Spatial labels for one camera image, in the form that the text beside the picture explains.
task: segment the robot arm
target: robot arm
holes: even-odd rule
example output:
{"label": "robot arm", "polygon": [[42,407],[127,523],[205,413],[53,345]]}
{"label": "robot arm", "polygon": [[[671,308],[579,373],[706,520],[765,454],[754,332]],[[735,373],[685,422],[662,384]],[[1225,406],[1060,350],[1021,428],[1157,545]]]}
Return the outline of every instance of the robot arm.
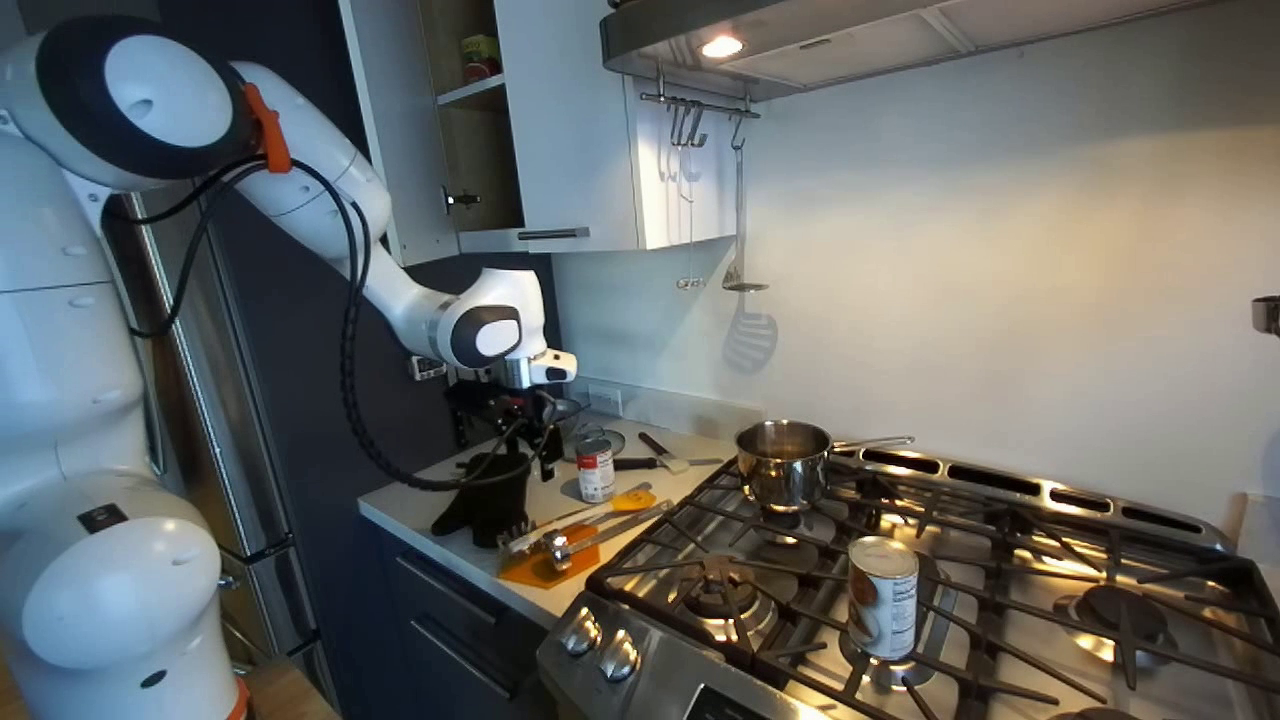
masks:
{"label": "robot arm", "polygon": [[279,126],[295,169],[251,172],[234,191],[345,278],[352,274],[352,243],[367,250],[365,298],[409,353],[446,367],[504,366],[504,379],[516,388],[575,378],[575,355],[544,341],[544,298],[532,274],[488,270],[460,298],[415,283],[377,243],[390,222],[380,177],[325,112],[258,63],[208,60],[139,22],[67,26],[0,60],[0,129],[9,126],[38,144],[71,182],[78,204],[97,211],[112,191],[195,182],[225,160],[251,157],[243,84],[271,109],[268,126]]}

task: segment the black pot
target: black pot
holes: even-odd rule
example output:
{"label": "black pot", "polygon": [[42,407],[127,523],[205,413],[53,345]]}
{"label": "black pot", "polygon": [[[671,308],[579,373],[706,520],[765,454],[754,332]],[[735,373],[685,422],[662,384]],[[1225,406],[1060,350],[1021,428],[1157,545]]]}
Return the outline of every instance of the black pot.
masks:
{"label": "black pot", "polygon": [[735,434],[735,474],[765,512],[801,512],[821,485],[832,435],[804,422],[760,422]]}

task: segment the oven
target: oven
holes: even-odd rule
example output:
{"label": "oven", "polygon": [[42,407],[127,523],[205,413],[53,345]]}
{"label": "oven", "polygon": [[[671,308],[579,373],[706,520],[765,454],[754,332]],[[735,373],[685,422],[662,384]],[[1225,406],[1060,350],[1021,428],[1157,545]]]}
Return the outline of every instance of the oven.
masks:
{"label": "oven", "polygon": [[[723,465],[587,578],[537,654],[563,717],[1280,717],[1276,599],[1193,516],[871,446],[790,516],[743,490]],[[867,536],[914,570],[902,656]]]}

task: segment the white backsplash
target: white backsplash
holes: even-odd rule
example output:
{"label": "white backsplash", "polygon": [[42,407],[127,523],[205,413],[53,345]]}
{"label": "white backsplash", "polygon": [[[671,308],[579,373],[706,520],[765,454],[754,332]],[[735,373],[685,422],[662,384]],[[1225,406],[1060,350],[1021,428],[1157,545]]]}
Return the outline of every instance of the white backsplash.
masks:
{"label": "white backsplash", "polygon": [[1247,328],[1280,291],[1280,3],[765,103],[747,270],[766,291],[720,291],[730,258],[560,258],[567,350],[594,379],[1203,520],[1280,495],[1280,341]]}

